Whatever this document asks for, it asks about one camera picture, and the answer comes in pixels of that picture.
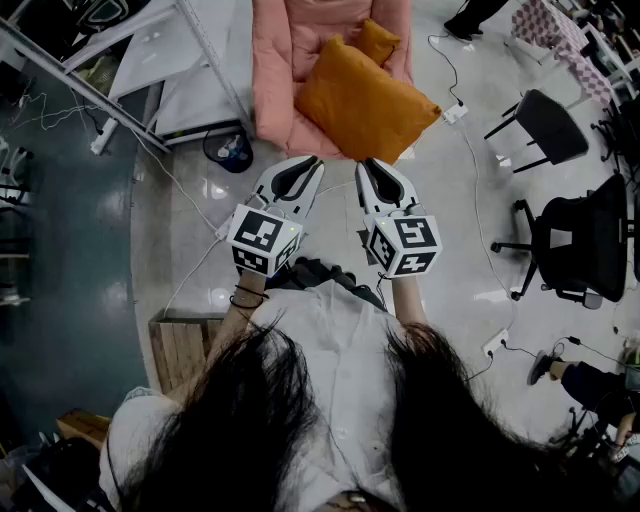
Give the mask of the dark grey stool chair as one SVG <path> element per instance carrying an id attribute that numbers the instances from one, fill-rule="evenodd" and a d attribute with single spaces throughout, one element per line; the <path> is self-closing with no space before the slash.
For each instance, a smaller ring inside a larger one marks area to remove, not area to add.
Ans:
<path id="1" fill-rule="evenodd" d="M 517 122 L 530 137 L 527 147 L 537 146 L 544 154 L 542 159 L 514 169 L 514 174 L 547 163 L 562 164 L 589 151 L 589 142 L 569 111 L 540 90 L 528 90 L 502 117 L 504 121 L 489 131 L 485 140 Z"/>

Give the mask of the large orange cushion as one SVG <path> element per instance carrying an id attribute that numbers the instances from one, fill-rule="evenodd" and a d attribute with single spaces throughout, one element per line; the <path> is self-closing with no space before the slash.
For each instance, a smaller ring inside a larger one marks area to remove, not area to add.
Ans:
<path id="1" fill-rule="evenodd" d="M 441 116 L 415 87 L 392 78 L 336 35 L 323 47 L 295 98 L 347 158 L 393 164 Z"/>

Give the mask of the person's black trousers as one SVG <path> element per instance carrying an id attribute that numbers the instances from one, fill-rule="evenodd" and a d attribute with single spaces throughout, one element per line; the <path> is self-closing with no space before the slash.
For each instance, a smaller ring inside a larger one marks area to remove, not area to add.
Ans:
<path id="1" fill-rule="evenodd" d="M 286 263 L 274 277 L 267 280 L 265 289 L 305 290 L 320 286 L 327 281 L 335 281 L 353 295 L 382 311 L 387 311 L 382 301 L 368 285 L 357 283 L 353 273 L 344 272 L 339 265 L 327 267 L 320 259 L 299 257 L 293 265 Z"/>

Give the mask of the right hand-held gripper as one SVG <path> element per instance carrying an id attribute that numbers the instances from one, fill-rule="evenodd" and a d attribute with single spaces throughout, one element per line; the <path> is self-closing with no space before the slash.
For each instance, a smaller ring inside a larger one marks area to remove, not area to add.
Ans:
<path id="1" fill-rule="evenodd" d="M 436 219 L 427 215 L 413 184 L 377 158 L 359 161 L 355 170 L 365 229 L 359 231 L 370 265 L 385 277 L 426 274 L 442 252 Z"/>

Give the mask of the small orange cushion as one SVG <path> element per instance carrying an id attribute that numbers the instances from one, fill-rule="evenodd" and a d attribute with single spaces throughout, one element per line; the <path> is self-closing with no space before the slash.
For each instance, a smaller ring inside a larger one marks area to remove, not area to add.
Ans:
<path id="1" fill-rule="evenodd" d="M 354 46 L 382 67 L 400 42 L 400 37 L 368 18 L 357 34 Z"/>

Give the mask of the wooden crate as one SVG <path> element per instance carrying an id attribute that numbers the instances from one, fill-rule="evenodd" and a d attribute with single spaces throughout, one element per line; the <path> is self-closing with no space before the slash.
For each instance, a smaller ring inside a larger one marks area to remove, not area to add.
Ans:
<path id="1" fill-rule="evenodd" d="M 206 363 L 223 316 L 160 317 L 148 322 L 159 389 L 168 394 L 195 377 Z"/>

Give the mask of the black office chair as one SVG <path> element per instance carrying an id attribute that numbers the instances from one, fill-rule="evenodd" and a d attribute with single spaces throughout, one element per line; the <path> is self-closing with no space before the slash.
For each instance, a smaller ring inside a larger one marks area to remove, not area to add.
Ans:
<path id="1" fill-rule="evenodd" d="M 536 273 L 541 275 L 545 291 L 583 307 L 596 310 L 602 302 L 622 299 L 627 277 L 628 241 L 640 243 L 640 202 L 634 204 L 634 216 L 628 213 L 624 177 L 614 174 L 584 197 L 552 199 L 539 216 L 528 202 L 513 204 L 524 211 L 531 231 L 528 244 L 494 242 L 490 249 L 526 251 L 531 263 L 519 292 L 520 300 Z"/>

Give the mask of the checkered tablecloth table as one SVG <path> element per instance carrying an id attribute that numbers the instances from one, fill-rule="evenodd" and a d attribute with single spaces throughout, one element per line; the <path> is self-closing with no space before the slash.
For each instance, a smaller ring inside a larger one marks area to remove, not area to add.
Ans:
<path id="1" fill-rule="evenodd" d="M 526 0 L 511 17 L 511 36 L 551 51 L 577 80 L 584 99 L 608 107 L 613 99 L 609 80 L 582 54 L 589 40 L 581 29 L 547 0 Z"/>

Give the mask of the black wrist bands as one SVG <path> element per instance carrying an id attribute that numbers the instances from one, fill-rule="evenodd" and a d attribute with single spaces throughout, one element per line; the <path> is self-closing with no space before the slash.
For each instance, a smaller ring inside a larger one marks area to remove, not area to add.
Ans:
<path id="1" fill-rule="evenodd" d="M 255 309 L 261 306 L 269 295 L 264 291 L 256 291 L 245 286 L 236 285 L 235 292 L 230 296 L 229 302 L 232 306 L 243 309 Z"/>

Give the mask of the person's right forearm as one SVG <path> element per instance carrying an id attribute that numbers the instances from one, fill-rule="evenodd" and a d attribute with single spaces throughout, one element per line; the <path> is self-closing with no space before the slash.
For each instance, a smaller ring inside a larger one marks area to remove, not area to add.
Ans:
<path id="1" fill-rule="evenodd" d="M 393 278 L 391 287 L 396 319 L 403 326 L 427 326 L 417 278 L 415 276 Z"/>

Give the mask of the black waste bin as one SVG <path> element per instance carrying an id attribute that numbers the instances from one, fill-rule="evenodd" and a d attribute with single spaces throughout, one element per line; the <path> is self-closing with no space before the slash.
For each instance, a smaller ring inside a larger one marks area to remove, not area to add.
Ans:
<path id="1" fill-rule="evenodd" d="M 210 130 L 202 140 L 204 156 L 229 173 L 249 169 L 254 160 L 253 149 L 242 127 Z"/>

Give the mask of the pink padded chair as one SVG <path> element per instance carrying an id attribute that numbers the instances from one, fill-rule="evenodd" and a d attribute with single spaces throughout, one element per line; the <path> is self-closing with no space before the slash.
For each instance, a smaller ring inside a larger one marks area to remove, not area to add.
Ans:
<path id="1" fill-rule="evenodd" d="M 411 0 L 252 0 L 252 92 L 259 138 L 288 156 L 344 155 L 294 106 L 323 46 L 339 34 L 353 44 L 364 21 L 400 38 L 382 65 L 393 78 L 413 83 Z"/>

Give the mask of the person's left forearm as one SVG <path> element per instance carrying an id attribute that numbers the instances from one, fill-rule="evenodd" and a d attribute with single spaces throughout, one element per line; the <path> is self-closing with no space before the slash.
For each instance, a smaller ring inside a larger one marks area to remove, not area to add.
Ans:
<path id="1" fill-rule="evenodd" d="M 245 286 L 256 291 L 265 292 L 266 278 L 254 272 L 244 270 L 237 285 Z M 222 323 L 216 331 L 211 344 L 211 350 L 207 357 L 207 365 L 210 366 L 224 349 L 241 336 L 255 312 L 255 309 L 238 309 L 230 304 Z"/>

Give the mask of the white metal shelf rack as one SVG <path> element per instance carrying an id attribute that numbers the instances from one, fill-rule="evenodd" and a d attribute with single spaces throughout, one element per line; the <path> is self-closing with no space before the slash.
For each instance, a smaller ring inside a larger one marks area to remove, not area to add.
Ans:
<path id="1" fill-rule="evenodd" d="M 155 147 L 251 120 L 251 0 L 0 0 L 0 64 L 32 62 Z"/>

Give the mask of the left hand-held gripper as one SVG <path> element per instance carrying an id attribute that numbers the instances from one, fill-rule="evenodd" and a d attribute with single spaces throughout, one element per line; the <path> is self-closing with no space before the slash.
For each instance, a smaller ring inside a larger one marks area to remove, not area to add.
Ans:
<path id="1" fill-rule="evenodd" d="M 226 236 L 239 269 L 266 278 L 278 273 L 300 246 L 323 174 L 324 162 L 313 155 L 280 161 L 262 173 L 254 194 L 236 207 Z"/>

